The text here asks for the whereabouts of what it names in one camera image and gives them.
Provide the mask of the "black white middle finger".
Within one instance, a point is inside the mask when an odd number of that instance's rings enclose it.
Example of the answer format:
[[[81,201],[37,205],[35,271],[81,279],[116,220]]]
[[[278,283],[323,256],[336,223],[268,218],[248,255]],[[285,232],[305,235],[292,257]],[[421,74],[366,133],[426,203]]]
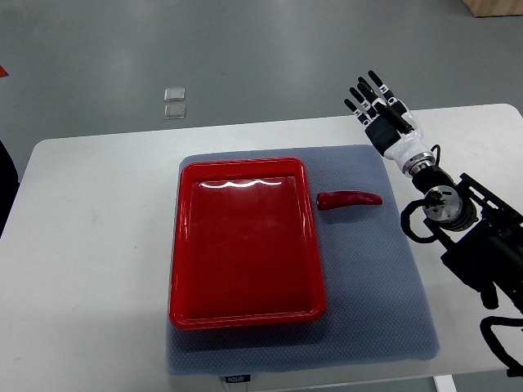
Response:
[[[376,104],[386,105],[387,102],[374,91],[374,89],[369,85],[369,83],[363,78],[358,77],[357,89],[360,94],[372,105]]]

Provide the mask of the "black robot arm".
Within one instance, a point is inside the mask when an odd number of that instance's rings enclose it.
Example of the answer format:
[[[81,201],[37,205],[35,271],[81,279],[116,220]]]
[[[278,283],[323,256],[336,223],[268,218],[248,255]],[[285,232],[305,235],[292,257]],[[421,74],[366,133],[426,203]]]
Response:
[[[425,146],[416,118],[374,71],[350,93],[344,103],[373,147],[422,194],[400,214],[404,234],[440,242],[443,264],[479,292],[485,308],[496,309],[502,291],[520,310],[522,215],[467,174],[455,182],[440,167],[440,146]]]

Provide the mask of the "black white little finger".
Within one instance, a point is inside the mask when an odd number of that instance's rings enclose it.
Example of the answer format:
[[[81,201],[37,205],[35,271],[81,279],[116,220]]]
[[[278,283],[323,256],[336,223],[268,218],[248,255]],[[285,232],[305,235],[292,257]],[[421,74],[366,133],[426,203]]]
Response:
[[[346,98],[344,104],[363,126],[368,126],[371,123],[371,118],[367,113],[360,110],[350,99]]]

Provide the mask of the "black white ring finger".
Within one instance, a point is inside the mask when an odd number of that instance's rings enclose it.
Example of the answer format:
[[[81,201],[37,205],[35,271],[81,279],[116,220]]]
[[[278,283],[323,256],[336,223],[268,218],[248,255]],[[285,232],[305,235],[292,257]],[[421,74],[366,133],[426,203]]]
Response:
[[[370,118],[376,118],[378,112],[376,109],[360,94],[359,90],[354,87],[349,89],[352,97],[357,101],[359,105],[356,105],[360,110],[367,113]]]

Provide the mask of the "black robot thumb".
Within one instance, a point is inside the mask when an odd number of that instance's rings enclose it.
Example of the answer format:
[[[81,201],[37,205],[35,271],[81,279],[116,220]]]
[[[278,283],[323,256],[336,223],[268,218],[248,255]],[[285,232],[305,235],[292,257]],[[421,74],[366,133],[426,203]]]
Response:
[[[403,117],[407,113],[407,109],[401,100],[379,98],[378,113],[399,133],[410,133],[412,131],[412,125]]]

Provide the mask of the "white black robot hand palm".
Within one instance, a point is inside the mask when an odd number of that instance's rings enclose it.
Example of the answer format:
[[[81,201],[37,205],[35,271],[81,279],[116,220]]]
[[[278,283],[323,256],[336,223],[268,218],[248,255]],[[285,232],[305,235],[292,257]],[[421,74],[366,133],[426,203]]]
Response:
[[[407,177],[413,177],[434,165],[434,154],[423,144],[422,129],[412,113],[407,109],[403,117],[412,125],[410,133],[399,133],[379,113],[376,118],[371,118],[364,131],[384,158],[394,161]]]

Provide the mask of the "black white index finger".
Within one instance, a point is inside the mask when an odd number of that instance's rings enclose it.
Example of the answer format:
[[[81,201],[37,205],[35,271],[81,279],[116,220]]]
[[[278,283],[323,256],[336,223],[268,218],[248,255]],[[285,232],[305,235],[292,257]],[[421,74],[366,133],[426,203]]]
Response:
[[[372,106],[375,106],[377,103],[393,106],[399,102],[392,90],[373,70],[368,71],[368,76],[372,80],[375,87],[378,89],[377,92],[374,92],[374,98],[370,101]]]

